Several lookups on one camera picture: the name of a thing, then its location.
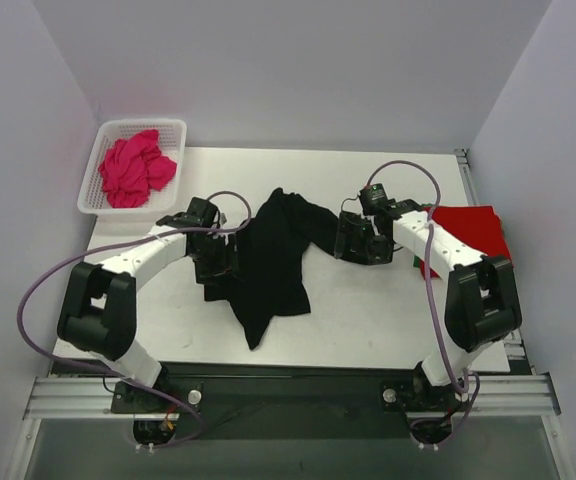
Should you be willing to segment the black t shirt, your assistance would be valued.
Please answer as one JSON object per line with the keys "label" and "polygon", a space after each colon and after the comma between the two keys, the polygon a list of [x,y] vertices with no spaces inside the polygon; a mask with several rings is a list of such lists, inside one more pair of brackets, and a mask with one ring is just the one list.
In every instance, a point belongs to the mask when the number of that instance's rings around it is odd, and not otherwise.
{"label": "black t shirt", "polygon": [[272,191],[255,217],[236,233],[239,274],[204,288],[207,302],[226,301],[250,350],[259,347],[275,317],[311,312],[302,280],[310,245],[334,253],[338,217],[327,208],[281,188]]}

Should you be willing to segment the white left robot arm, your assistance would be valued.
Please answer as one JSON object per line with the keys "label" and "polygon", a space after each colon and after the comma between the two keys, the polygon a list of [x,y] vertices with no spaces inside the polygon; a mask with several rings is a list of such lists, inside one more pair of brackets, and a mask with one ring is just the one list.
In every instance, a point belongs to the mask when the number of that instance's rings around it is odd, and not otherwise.
{"label": "white left robot arm", "polygon": [[58,337],[139,382],[134,398],[147,411],[163,409],[171,389],[160,380],[161,363],[136,339],[138,291],[181,259],[193,262],[199,285],[215,286],[238,276],[236,235],[221,234],[223,222],[215,204],[194,197],[185,212],[158,220],[142,243],[98,264],[82,261],[71,270]]}

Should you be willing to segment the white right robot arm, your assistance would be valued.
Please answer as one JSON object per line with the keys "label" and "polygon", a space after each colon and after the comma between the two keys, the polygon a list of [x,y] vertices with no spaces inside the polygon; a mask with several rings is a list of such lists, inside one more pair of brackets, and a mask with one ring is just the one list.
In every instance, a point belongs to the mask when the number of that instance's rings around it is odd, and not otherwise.
{"label": "white right robot arm", "polygon": [[423,376],[411,383],[416,404],[433,408],[444,400],[448,384],[458,378],[483,351],[522,324],[514,268],[504,256],[489,256],[449,233],[412,199],[387,197],[382,184],[358,193],[362,211],[340,211],[334,257],[359,265],[389,264],[402,247],[423,260],[430,272],[446,282],[444,313],[437,312],[432,282],[426,281],[438,352],[421,364]]}

